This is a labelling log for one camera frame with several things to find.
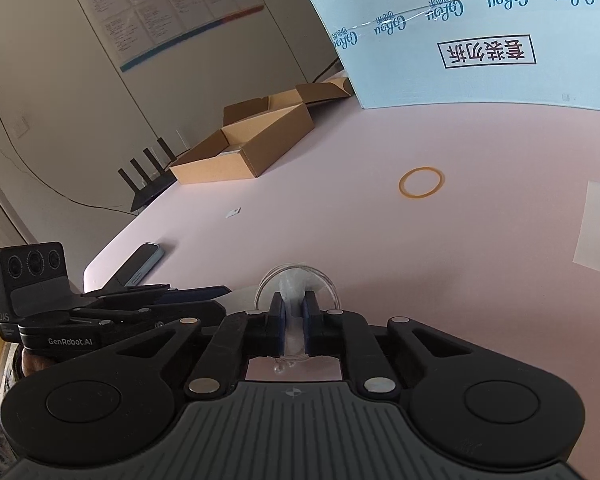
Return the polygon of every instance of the brown cardboard box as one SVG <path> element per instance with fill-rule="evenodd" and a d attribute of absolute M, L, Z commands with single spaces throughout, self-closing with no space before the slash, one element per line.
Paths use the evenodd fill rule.
<path fill-rule="evenodd" d="M 255 114 L 279 110 L 300 103 L 311 106 L 352 95 L 353 87 L 348 77 L 335 78 L 324 83 L 296 85 L 293 90 L 267 97 L 257 97 L 225 107 L 222 124 L 227 126 Z"/>
<path fill-rule="evenodd" d="M 304 103 L 223 126 L 171 165 L 182 184 L 260 176 L 314 129 Z"/>

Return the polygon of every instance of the camera lens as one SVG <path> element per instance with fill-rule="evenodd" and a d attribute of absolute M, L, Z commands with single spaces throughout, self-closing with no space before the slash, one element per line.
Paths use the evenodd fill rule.
<path fill-rule="evenodd" d="M 49 253 L 49 265 L 52 269 L 60 267 L 60 254 L 58 254 L 58 251 L 51 251 Z"/>
<path fill-rule="evenodd" d="M 29 267 L 29 272 L 34 276 L 42 273 L 42 270 L 45 268 L 45 261 L 42 259 L 42 254 L 39 251 L 29 253 L 27 267 Z"/>
<path fill-rule="evenodd" d="M 17 256 L 12 256 L 7 262 L 7 270 L 12 278 L 19 278 L 22 275 L 22 260 Z"/>

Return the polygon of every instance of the orange ring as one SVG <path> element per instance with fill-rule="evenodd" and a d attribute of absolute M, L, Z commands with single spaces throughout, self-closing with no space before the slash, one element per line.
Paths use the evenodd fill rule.
<path fill-rule="evenodd" d="M 417 171 L 433 171 L 433 173 L 437 174 L 437 176 L 440 178 L 438 185 L 435 188 L 433 188 L 431 191 L 429 191 L 428 193 L 425 193 L 422 195 L 413 195 L 413 194 L 409 193 L 407 190 L 404 189 L 404 183 L 407 181 L 407 179 L 412 174 L 416 173 Z M 426 196 L 433 195 L 437 190 L 439 190 L 442 187 L 442 185 L 444 183 L 445 183 L 445 176 L 442 173 L 442 171 L 437 170 L 436 168 L 431 168 L 429 166 L 424 166 L 422 168 L 415 168 L 414 170 L 411 170 L 411 171 L 408 171 L 407 173 L 405 173 L 404 176 L 400 179 L 400 182 L 398 183 L 398 189 L 407 198 L 424 198 Z"/>

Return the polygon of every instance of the pink tabletop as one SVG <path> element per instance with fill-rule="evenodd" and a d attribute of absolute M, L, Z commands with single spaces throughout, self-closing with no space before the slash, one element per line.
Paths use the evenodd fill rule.
<path fill-rule="evenodd" d="M 412 317 L 571 383 L 587 413 L 570 463 L 600 480 L 600 272 L 573 263 L 587 182 L 600 182 L 600 112 L 351 98 L 314 117 L 258 179 L 172 186 L 94 259 L 85 290 L 144 242 L 167 251 L 145 283 L 177 288 L 318 267 L 369 323 Z M 398 181 L 419 166 L 446 182 L 410 200 Z"/>

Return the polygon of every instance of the blue cardboard box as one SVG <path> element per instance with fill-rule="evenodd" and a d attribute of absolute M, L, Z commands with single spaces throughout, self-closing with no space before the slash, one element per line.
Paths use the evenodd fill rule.
<path fill-rule="evenodd" d="M 365 108 L 600 110 L 600 0 L 311 0 Z"/>

